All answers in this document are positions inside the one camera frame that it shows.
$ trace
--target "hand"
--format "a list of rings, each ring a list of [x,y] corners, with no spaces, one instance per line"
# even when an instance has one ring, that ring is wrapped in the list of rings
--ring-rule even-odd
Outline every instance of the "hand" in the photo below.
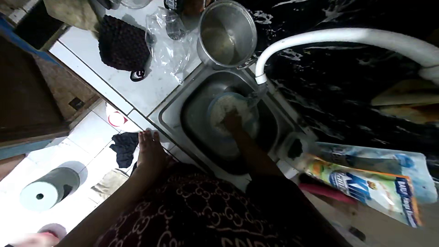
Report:
[[[146,172],[153,177],[158,177],[170,161],[162,145],[158,131],[151,134],[150,130],[139,132],[139,158],[137,160],[137,171]]]
[[[231,112],[228,112],[222,122],[224,123],[226,129],[232,133],[235,131],[242,130],[242,119],[241,116],[238,115],[236,109],[232,110]]]

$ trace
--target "sink basin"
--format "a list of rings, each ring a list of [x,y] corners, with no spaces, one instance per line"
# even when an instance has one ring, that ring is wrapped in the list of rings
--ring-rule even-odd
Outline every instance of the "sink basin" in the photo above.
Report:
[[[216,133],[208,120],[208,107],[213,99],[225,92],[247,97],[254,90],[233,71],[220,71],[205,78],[188,96],[181,110],[181,124],[185,134],[214,163],[230,174],[248,173],[235,141]],[[255,137],[259,147],[269,152],[277,136],[277,122],[264,101],[257,105],[259,119],[255,123]]]
[[[236,143],[214,134],[208,124],[207,109],[212,100],[224,92],[236,92],[247,97],[258,90],[254,78],[249,69],[216,71],[201,64],[148,118],[201,169],[245,190],[251,178]],[[290,132],[315,135],[285,98],[271,84],[268,85],[270,91],[257,105],[259,120],[253,136],[257,144],[277,162],[276,150]]]

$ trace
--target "kitchen counter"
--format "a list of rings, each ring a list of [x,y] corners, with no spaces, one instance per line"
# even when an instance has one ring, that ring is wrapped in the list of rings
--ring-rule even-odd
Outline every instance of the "kitchen counter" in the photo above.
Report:
[[[338,27],[394,31],[425,40],[434,29],[433,3],[368,0],[238,0],[256,22],[260,55],[295,34]],[[379,47],[345,42],[291,47],[267,62],[267,76],[311,125],[320,141],[420,152],[439,178],[439,128],[381,113],[376,95],[404,79],[419,78],[419,65]]]
[[[105,10],[105,14],[146,29],[146,15],[154,13],[159,6],[163,7],[163,0],[153,0],[142,9],[129,9],[121,5],[117,10]],[[180,83],[153,61],[147,64],[148,76],[140,82],[132,82],[130,72],[114,69],[101,61],[95,34],[76,27],[71,27],[60,37],[50,52],[126,115],[136,110],[141,115],[148,116]],[[191,52],[194,55],[191,56],[183,77],[201,63],[196,50]]]

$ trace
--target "cloth rag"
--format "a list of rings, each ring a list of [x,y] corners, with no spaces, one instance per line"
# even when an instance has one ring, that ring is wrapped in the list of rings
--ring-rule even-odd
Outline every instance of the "cloth rag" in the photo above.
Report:
[[[103,200],[109,198],[124,182],[128,180],[128,175],[118,169],[108,172],[102,180],[91,189],[96,192]]]
[[[116,152],[116,162],[119,168],[128,168],[133,162],[133,153],[139,144],[139,134],[137,132],[125,132],[122,134],[115,134],[111,138],[114,144],[110,148]]]

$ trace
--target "white flexible faucet hose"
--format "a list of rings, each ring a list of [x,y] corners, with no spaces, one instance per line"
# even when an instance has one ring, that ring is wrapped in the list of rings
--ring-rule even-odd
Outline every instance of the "white flexible faucet hose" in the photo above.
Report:
[[[256,82],[262,84],[267,81],[264,66],[275,52],[296,45],[326,41],[362,43],[396,51],[424,67],[419,72],[421,77],[439,85],[439,48],[401,33],[367,28],[324,29],[301,33],[275,42],[258,58],[255,70]]]

